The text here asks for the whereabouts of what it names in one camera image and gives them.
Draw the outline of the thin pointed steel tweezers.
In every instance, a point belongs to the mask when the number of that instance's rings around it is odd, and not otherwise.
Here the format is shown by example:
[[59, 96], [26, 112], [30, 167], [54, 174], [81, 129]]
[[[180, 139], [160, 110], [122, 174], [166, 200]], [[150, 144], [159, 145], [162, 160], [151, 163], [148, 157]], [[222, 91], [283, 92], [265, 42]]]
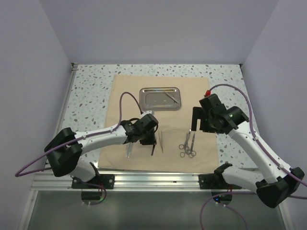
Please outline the thin pointed steel tweezers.
[[158, 131], [158, 137], [159, 137], [159, 143], [160, 143], [161, 151], [163, 153], [164, 148], [163, 148], [163, 132], [162, 131]]

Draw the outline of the stainless steel instrument tray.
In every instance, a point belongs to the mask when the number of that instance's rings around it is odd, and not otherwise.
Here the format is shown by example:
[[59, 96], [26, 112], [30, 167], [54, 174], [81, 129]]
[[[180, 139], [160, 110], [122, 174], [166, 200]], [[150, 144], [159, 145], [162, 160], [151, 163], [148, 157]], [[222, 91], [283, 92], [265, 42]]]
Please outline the stainless steel instrument tray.
[[[179, 104], [167, 97], [164, 91], [178, 100]], [[177, 111], [181, 108], [180, 90], [176, 87], [142, 88], [139, 92], [139, 101], [143, 111]]]

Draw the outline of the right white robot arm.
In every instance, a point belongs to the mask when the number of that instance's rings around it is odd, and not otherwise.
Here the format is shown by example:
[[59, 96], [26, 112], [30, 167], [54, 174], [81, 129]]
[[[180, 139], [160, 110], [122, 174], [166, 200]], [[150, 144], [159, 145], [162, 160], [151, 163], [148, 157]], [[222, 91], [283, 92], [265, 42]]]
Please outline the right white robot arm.
[[275, 208], [298, 189], [305, 176], [299, 167], [291, 167], [263, 141], [239, 107], [226, 108], [216, 94], [204, 97], [199, 107], [193, 107], [191, 130], [228, 135], [259, 170], [247, 171], [226, 162], [200, 178], [210, 189], [236, 185], [256, 193], [266, 206]]

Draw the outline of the steel clamp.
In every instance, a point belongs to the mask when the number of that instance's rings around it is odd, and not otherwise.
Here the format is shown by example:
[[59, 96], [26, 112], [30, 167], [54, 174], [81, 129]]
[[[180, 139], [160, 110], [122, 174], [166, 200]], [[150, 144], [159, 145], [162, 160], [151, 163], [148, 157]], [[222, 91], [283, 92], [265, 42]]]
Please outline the steel clamp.
[[179, 144], [178, 147], [179, 147], [180, 150], [185, 150], [185, 151], [187, 151], [187, 150], [189, 149], [188, 142], [189, 142], [190, 135], [191, 135], [191, 130], [189, 130], [189, 131], [187, 132], [184, 143], [183, 143], [183, 144]]

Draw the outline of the steel surgical scissors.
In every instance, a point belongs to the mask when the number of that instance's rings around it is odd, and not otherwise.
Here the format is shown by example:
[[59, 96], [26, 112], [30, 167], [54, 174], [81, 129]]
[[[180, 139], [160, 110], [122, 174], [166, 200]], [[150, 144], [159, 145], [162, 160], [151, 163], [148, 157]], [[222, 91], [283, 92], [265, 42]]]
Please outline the steel surgical scissors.
[[193, 134], [191, 146], [189, 149], [189, 157], [193, 158], [196, 155], [196, 151], [194, 150], [194, 143], [195, 143], [195, 133]]

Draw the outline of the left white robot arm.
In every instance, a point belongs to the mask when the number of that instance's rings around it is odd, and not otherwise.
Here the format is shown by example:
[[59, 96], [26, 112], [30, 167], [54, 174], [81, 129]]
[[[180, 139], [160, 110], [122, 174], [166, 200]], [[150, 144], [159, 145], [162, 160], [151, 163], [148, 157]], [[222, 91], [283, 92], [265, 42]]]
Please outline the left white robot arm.
[[89, 131], [74, 132], [62, 129], [44, 149], [55, 177], [71, 175], [89, 188], [100, 182], [97, 169], [80, 157], [90, 151], [113, 145], [124, 145], [154, 138], [158, 120], [151, 113], [144, 113], [135, 122], [123, 120], [119, 125]]

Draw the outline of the steel forceps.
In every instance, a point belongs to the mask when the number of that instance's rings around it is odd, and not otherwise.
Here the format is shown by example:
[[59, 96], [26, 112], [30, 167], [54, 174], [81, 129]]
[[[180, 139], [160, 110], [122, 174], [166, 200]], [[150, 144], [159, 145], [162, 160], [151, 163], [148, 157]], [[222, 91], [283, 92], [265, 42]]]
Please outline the steel forceps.
[[188, 151], [189, 151], [189, 149], [187, 150], [187, 151], [185, 151], [185, 150], [181, 150], [181, 152], [180, 152], [180, 157], [185, 157], [185, 155], [188, 153]]

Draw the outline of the beige cloth wrap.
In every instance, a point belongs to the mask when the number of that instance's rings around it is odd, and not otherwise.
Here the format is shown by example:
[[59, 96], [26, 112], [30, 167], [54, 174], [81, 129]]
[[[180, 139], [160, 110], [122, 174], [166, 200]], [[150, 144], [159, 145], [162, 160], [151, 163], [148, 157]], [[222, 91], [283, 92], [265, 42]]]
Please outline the beige cloth wrap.
[[107, 127], [118, 123], [119, 109], [122, 118], [129, 120], [139, 117], [140, 111], [135, 101], [124, 95], [122, 106], [119, 98], [123, 92], [139, 97], [140, 89], [149, 87], [176, 87], [180, 91], [181, 108], [177, 111], [159, 111], [154, 115], [159, 122], [157, 136], [162, 142], [156, 147], [134, 143], [131, 157], [126, 157], [126, 145], [114, 145], [101, 148], [99, 168], [114, 170], [137, 170], [153, 172], [212, 173], [219, 165], [216, 135], [197, 131], [193, 149], [196, 156], [180, 156], [179, 144], [183, 144], [189, 131], [192, 109], [199, 106], [205, 91], [209, 89], [207, 78], [197, 77], [150, 77], [115, 75], [111, 88], [106, 116]]

